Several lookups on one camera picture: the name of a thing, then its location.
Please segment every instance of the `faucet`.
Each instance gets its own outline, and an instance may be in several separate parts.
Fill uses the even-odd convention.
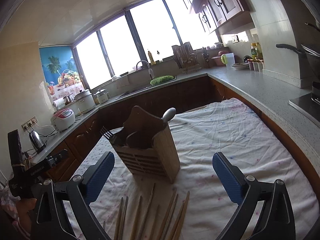
[[[151,79],[154,79],[154,78],[155,78],[155,74],[153,73],[153,70],[150,68],[149,62],[147,62],[146,60],[140,60],[140,61],[136,64],[136,71],[138,71],[138,64],[139,64],[140,62],[142,62],[142,61],[144,61],[144,62],[147,63],[148,69],[149,69],[149,75],[150,75]]]

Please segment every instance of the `stainless steel kettle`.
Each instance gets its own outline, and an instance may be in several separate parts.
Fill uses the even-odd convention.
[[[41,152],[45,148],[45,143],[36,131],[31,131],[29,133],[29,138],[37,153]]]

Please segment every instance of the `rice cooker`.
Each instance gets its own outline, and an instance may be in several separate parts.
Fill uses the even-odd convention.
[[[75,114],[70,108],[62,109],[51,117],[51,123],[57,131],[68,129],[75,121]]]
[[[105,89],[102,89],[102,90],[98,91],[94,95],[97,96],[97,99],[98,99],[100,104],[103,104],[104,102],[107,102],[111,98],[110,94],[108,92],[106,92]]]
[[[78,102],[81,114],[85,114],[96,107],[96,103],[94,102],[89,89],[80,91],[80,93],[75,96],[75,100]]]

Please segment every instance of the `palm tree poster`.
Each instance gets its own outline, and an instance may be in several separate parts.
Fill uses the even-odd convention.
[[[40,48],[44,77],[53,101],[84,90],[70,46]]]

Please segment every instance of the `ceiling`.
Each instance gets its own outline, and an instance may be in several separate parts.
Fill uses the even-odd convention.
[[[33,41],[40,46],[73,43],[93,26],[139,1],[25,0],[1,31],[0,48]]]

